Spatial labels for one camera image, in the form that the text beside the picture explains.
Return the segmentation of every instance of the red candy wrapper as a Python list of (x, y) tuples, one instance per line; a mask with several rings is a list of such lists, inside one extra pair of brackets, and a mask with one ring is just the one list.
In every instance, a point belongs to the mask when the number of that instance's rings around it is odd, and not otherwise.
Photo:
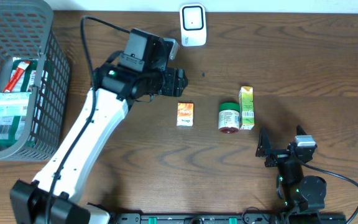
[(15, 87), (17, 82), (20, 80), (20, 77), (24, 74), (24, 71), (30, 65), (30, 63), (31, 63), (30, 61), (24, 61), (24, 62), (19, 63), (15, 74), (13, 74), (12, 78), (9, 80), (9, 82), (5, 86), (4, 93), (10, 93), (13, 90), (13, 88)]

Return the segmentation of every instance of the wooden surface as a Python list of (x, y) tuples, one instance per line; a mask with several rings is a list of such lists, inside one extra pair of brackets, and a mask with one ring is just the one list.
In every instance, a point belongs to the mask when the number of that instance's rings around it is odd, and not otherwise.
[[(63, 136), (90, 87), (79, 30), (83, 14), (180, 41), (178, 13), (55, 12), (54, 31), (72, 70)], [(87, 24), (94, 67), (126, 46), (127, 34)], [(262, 125), (274, 146), (283, 148), (302, 124), (319, 146), (310, 164), (358, 182), (358, 15), (208, 13), (207, 25), (207, 44), (181, 47), (170, 64), (186, 70), (183, 96), (133, 106), (91, 171), (81, 204), (145, 213), (280, 208), (277, 170), (255, 157)], [(218, 105), (237, 100), (242, 85), (254, 87), (256, 127), (222, 134)], [(193, 127), (175, 126), (178, 101), (194, 102)], [(31, 181), (43, 166), (0, 162), (0, 223), (14, 223), (9, 201), (14, 182)], [(304, 172), (326, 179), (324, 212), (351, 215), (358, 204), (355, 186)]]

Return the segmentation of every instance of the jar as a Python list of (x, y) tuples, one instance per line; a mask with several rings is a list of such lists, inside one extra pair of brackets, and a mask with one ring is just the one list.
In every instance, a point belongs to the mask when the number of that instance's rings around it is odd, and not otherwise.
[(219, 106), (218, 129), (222, 133), (236, 133), (240, 129), (240, 105), (222, 103)]

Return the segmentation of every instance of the barcode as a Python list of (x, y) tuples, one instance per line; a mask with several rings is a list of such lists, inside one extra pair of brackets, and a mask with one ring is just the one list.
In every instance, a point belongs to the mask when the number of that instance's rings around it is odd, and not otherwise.
[(254, 117), (254, 112), (253, 111), (243, 111), (242, 112), (242, 117), (243, 118), (253, 118)]
[(9, 130), (11, 130), (12, 125), (1, 125), (0, 126), (0, 134), (7, 134)]

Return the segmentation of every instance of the green lid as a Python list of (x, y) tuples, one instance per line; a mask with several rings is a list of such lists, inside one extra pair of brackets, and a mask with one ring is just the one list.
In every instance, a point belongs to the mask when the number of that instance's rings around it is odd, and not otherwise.
[(219, 112), (222, 110), (235, 110), (240, 112), (240, 105), (238, 105), (237, 103), (222, 103), (219, 106)]

